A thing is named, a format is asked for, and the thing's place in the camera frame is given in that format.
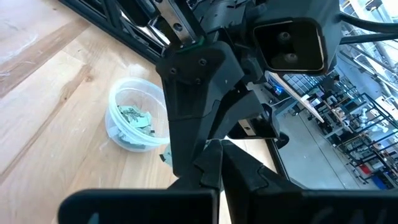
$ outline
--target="gray floor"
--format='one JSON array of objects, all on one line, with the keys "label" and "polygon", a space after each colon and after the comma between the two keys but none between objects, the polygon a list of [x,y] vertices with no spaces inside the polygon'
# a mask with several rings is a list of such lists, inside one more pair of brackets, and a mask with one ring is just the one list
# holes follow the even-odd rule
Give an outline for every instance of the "gray floor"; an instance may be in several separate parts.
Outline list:
[{"label": "gray floor", "polygon": [[286,114],[279,124],[290,137],[279,152],[291,178],[310,189],[376,189],[372,182],[364,185],[354,177],[344,156],[323,138],[305,111],[299,116]]}]

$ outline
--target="plastic container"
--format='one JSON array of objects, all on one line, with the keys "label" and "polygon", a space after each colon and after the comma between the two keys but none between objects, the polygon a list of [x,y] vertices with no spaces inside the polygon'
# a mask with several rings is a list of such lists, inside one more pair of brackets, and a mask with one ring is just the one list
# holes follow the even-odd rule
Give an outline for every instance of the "plastic container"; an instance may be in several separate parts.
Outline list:
[{"label": "plastic container", "polygon": [[[136,106],[141,111],[149,112],[154,130],[152,136],[132,127],[118,106]],[[109,137],[128,151],[146,152],[168,144],[169,122],[163,90],[140,78],[125,78],[116,82],[109,94],[105,126]]]}]

